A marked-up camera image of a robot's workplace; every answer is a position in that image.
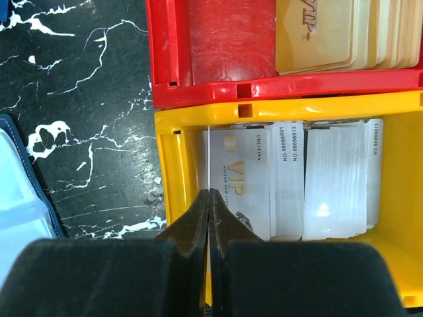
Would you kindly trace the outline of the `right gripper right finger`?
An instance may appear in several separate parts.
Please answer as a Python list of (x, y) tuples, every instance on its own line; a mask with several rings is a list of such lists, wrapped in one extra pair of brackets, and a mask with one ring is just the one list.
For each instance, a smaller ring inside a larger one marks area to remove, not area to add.
[(209, 194), (214, 316), (405, 316), (387, 265), (356, 242), (265, 242)]

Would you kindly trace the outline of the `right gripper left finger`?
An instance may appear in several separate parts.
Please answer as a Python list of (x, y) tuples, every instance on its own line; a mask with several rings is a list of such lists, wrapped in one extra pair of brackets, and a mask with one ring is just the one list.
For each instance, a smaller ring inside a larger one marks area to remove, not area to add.
[(37, 240), (1, 289), (2, 316), (203, 316), (209, 192), (153, 239)]

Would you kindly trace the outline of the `blue leather card holder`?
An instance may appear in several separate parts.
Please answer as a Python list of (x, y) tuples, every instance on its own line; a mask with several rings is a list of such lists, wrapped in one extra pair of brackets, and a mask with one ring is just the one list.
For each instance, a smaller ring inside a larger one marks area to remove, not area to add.
[(63, 238), (12, 117), (1, 115), (1, 270), (31, 242)]

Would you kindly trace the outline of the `white VIP credit card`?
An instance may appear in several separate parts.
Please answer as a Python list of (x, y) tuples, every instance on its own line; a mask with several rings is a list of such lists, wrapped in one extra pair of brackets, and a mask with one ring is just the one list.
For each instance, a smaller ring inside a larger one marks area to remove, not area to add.
[[(210, 191), (211, 188), (211, 180), (210, 180), (210, 175), (211, 175), (211, 165), (210, 165), (210, 160), (211, 160), (211, 150), (210, 150), (210, 125), (207, 128), (207, 189)], [(208, 277), (210, 280), (210, 287), (209, 287), (209, 291), (210, 294), (212, 293), (211, 290), (211, 246), (210, 246), (210, 242), (211, 242), (211, 238), (210, 238), (210, 225), (208, 225), (208, 264), (207, 264), (207, 271), (208, 271)]]

